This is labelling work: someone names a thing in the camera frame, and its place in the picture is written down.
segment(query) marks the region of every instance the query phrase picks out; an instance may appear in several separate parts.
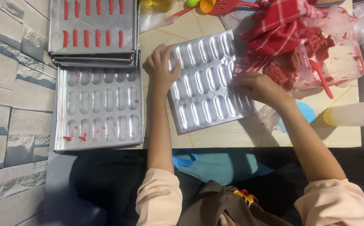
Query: beige tabletop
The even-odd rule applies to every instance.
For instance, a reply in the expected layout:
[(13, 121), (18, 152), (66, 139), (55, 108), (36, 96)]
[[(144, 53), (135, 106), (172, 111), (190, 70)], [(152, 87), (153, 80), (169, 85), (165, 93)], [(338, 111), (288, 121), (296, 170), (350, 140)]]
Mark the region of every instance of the beige tabletop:
[[(352, 1), (347, 0), (342, 7), (349, 13), (352, 13)], [(181, 9), (183, 9), (183, 2), (178, 2), (169, 14), (176, 13)], [(139, 36), (139, 49), (142, 50), (143, 61), (145, 61), (154, 48), (161, 43), (165, 45), (176, 44), (221, 31), (225, 31), (225, 28), (218, 17), (200, 15), (197, 11), (192, 10), (175, 20), (172, 25), (141, 34)], [(149, 76), (146, 72), (143, 72), (145, 100), (147, 98), (148, 85)], [(330, 106), (359, 102), (358, 83), (356, 80), (351, 82), (346, 88), (332, 86), (330, 89), (334, 99), (329, 99), (322, 88), (301, 92), (296, 97), (310, 105), (317, 115)], [(262, 106), (262, 103), (255, 103), (257, 111)], [(173, 148), (291, 146), (288, 134), (282, 131), (270, 133), (261, 128), (255, 118), (235, 120), (188, 134), (178, 135), (168, 103), (167, 110)], [(147, 121), (147, 118), (147, 106), (145, 105), (145, 121)], [(312, 126), (328, 147), (361, 146), (360, 127), (329, 127), (318, 121)]]

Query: hand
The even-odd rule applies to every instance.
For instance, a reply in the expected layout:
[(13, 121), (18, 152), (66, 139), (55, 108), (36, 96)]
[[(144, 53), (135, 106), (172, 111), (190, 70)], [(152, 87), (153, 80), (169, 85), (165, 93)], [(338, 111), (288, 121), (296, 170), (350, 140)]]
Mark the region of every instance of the hand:
[(171, 85), (178, 79), (181, 67), (179, 60), (177, 60), (172, 72), (169, 71), (169, 54), (174, 48), (174, 45), (170, 45), (165, 49), (164, 46), (164, 44), (159, 45), (153, 51), (153, 54), (147, 57), (146, 63), (152, 72), (151, 79), (153, 79), (154, 93), (166, 96)]
[(265, 103), (274, 110), (279, 110), (287, 104), (295, 104), (295, 99), (265, 74), (238, 74), (232, 79), (232, 86), (248, 98)]

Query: dark pants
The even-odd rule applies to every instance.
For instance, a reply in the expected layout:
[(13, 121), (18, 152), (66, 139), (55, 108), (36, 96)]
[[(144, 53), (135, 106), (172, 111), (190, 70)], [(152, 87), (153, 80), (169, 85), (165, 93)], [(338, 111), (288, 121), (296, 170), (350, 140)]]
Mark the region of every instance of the dark pants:
[[(350, 182), (364, 191), (364, 148), (330, 149), (341, 164)], [(231, 185), (246, 189), (256, 196), (267, 212), (293, 225), (302, 225), (294, 202), (303, 195), (308, 185), (292, 148), (255, 148), (258, 162), (275, 172)], [(108, 225), (134, 225), (137, 189), (146, 172), (146, 151), (92, 150), (80, 153), (71, 172), (79, 198), (107, 210)], [(199, 179), (175, 169), (183, 194), (182, 210), (204, 185)]]

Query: gray brick wall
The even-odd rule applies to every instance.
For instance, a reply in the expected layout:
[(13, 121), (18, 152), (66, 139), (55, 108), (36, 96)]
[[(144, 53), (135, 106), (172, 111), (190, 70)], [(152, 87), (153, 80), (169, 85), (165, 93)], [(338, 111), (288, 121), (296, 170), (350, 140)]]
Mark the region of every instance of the gray brick wall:
[(0, 0), (0, 226), (42, 225), (56, 67), (50, 0)]

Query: pink sleeve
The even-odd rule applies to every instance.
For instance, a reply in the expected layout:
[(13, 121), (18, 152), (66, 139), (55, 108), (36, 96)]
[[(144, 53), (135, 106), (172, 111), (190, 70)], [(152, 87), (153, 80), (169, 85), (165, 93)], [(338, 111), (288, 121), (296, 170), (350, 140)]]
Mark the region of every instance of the pink sleeve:
[(137, 190), (137, 226), (174, 226), (182, 211), (178, 178), (165, 170), (149, 169)]
[(310, 182), (295, 202), (304, 226), (364, 226), (364, 193), (345, 180)]

